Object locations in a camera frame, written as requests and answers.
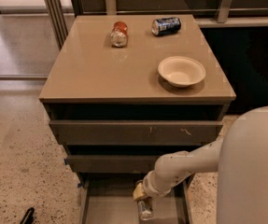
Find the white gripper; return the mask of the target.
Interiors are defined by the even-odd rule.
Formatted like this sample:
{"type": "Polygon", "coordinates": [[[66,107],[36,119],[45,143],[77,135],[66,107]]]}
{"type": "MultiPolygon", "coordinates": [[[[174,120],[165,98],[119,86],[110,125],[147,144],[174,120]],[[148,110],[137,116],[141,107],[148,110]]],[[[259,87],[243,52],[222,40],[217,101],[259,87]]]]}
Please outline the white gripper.
{"type": "Polygon", "coordinates": [[[150,171],[142,182],[137,182],[133,192],[133,198],[135,202],[145,200],[147,197],[150,198],[161,198],[166,196],[171,189],[160,189],[156,186],[154,181],[155,172],[150,171]]]}

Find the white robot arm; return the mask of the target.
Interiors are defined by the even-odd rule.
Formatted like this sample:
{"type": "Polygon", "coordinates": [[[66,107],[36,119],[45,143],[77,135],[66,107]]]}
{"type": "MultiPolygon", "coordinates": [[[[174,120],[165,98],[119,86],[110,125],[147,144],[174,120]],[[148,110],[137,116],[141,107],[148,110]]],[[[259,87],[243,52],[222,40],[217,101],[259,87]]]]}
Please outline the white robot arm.
{"type": "Polygon", "coordinates": [[[133,198],[163,197],[190,175],[211,172],[218,174],[217,224],[268,224],[268,106],[241,115],[212,143],[160,156],[133,198]]]}

